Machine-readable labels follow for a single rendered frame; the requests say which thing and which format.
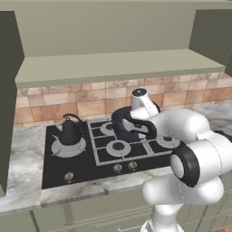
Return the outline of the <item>dark blue pot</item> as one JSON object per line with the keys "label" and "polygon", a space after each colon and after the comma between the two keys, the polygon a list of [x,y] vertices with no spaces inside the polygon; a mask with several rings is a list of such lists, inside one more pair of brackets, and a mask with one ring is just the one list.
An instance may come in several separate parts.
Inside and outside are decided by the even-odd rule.
{"label": "dark blue pot", "polygon": [[140,133],[147,139],[157,138],[156,126],[151,121],[138,120],[131,117],[131,106],[116,110],[111,115],[111,122],[118,140],[127,142],[140,141]]}

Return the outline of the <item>pale green base cupboard door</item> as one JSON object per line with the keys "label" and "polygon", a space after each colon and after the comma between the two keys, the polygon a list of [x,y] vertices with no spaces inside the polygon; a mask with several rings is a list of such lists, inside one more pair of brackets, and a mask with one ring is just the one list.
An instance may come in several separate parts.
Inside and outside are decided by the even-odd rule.
{"label": "pale green base cupboard door", "polygon": [[223,198],[209,206],[185,205],[177,221],[185,232],[215,232],[232,227],[232,171],[222,175],[225,192]]}
{"label": "pale green base cupboard door", "polygon": [[0,232],[51,232],[64,228],[58,207],[0,217]]}

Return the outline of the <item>olive open wall cupboard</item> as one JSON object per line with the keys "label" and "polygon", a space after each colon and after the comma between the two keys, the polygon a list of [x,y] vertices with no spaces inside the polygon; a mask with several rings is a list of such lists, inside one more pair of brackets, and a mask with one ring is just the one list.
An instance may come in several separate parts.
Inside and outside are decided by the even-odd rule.
{"label": "olive open wall cupboard", "polygon": [[232,0],[0,0],[24,50],[20,89],[222,72],[189,49],[196,11],[210,9]]}

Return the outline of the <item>olive cupboard door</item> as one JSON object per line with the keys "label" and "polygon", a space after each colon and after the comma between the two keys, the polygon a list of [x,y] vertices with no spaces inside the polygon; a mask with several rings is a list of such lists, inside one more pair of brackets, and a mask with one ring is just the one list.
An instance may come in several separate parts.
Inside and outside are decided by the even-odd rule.
{"label": "olive cupboard door", "polygon": [[6,195],[15,118],[15,77],[24,50],[14,11],[0,11],[0,198]]}
{"label": "olive cupboard door", "polygon": [[232,9],[197,10],[188,48],[224,65],[232,77]]}

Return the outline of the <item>black kettle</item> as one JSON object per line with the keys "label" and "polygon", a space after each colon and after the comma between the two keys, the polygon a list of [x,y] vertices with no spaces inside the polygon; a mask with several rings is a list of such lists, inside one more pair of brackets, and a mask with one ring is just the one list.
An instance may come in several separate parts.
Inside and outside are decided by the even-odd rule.
{"label": "black kettle", "polygon": [[63,118],[64,122],[58,128],[60,131],[59,141],[65,146],[79,143],[85,133],[84,122],[73,113],[65,113]]}

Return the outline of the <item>black hob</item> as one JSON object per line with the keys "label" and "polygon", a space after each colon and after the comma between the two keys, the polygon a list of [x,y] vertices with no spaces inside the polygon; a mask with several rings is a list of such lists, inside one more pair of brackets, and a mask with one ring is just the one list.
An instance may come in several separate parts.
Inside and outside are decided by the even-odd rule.
{"label": "black hob", "polygon": [[[59,127],[60,124],[46,128],[43,189],[167,167],[171,152],[183,144],[170,137],[135,142],[118,140],[111,119],[106,118],[85,121],[81,141],[65,146],[58,138]],[[136,169],[129,169],[131,161],[137,163]],[[113,170],[117,163],[122,165],[121,172]],[[64,179],[68,172],[74,174],[71,181]]]}

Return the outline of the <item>pale green drawer front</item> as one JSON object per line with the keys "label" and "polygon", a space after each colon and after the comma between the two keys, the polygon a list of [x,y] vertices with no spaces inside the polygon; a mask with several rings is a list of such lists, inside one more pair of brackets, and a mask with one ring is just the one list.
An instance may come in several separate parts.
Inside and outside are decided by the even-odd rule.
{"label": "pale green drawer front", "polygon": [[97,198],[75,201],[63,209],[67,224],[93,225],[111,219],[135,216],[151,212],[139,189],[114,193]]}

